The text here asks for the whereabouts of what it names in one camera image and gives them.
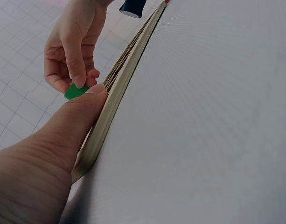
finger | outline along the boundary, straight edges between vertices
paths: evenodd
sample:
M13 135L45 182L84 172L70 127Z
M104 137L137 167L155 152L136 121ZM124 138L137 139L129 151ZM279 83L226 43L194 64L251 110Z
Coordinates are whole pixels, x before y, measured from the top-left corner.
M97 84L97 81L93 77L87 77L86 85L92 87Z
M67 83L59 76L58 63L53 60L44 59L44 76L46 82L59 92L65 93L69 88Z
M84 95L65 103L37 132L49 136L49 150L61 158L60 167L72 170L77 152L98 119L107 95L103 84L91 87Z
M86 70L82 56L81 41L69 38L63 41L68 71L77 88L82 88L86 82Z
M97 69L92 69L88 72L89 77L98 78L99 75L100 75L100 72Z

dark blue object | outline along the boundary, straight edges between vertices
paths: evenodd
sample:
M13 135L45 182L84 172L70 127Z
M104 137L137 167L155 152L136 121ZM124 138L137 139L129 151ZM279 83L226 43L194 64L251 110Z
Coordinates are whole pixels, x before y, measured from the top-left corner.
M125 0L119 11L133 18L141 18L146 0Z

fingernail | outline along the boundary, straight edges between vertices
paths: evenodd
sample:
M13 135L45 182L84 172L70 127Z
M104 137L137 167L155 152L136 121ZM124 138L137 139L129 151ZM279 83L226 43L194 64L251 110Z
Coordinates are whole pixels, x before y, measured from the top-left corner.
M77 88L82 88L85 84L85 80L81 75L73 77L73 83L77 86Z
M91 93L101 93L105 89L105 85L102 83L96 84L92 86L90 89L87 90L87 92Z

grout line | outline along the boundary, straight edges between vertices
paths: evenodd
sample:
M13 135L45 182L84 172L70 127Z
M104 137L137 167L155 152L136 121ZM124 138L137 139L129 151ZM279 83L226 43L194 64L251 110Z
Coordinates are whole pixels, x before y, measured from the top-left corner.
M9 122L11 121L11 119L13 118L13 116L16 114L16 112L17 112L18 108L16 109L16 111L14 112L14 114L11 116L11 118L10 118L10 120L7 122L7 124L5 125L5 127L4 127L3 131L2 131L2 132L1 132L1 134L0 134L0 137L2 136L3 132L5 131L5 129L6 129L6 127L7 127L7 125L9 124Z
M19 94L20 96L24 97L22 94L20 94L18 91L16 91L15 89L13 89L11 86L8 85L8 83L5 83L3 80L0 79L0 81L4 84L6 84L6 86L8 86L11 90L13 90L14 92L16 92L17 94ZM26 98L27 101L29 101L31 104L33 104L34 106L36 106L37 108L39 108L40 110L44 111L42 108L40 108L39 106L37 106L36 104L34 104L32 101L30 101L29 99Z

green object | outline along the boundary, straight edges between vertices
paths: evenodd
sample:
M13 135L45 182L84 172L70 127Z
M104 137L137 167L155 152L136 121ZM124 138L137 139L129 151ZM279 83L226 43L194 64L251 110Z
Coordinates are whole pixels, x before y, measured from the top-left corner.
M78 89L76 87L76 85L73 83L71 85L71 87L69 87L69 89L66 91L65 93L65 97L69 100L75 98L75 97L79 97L82 96L88 89L90 89L89 86L84 85L82 88Z

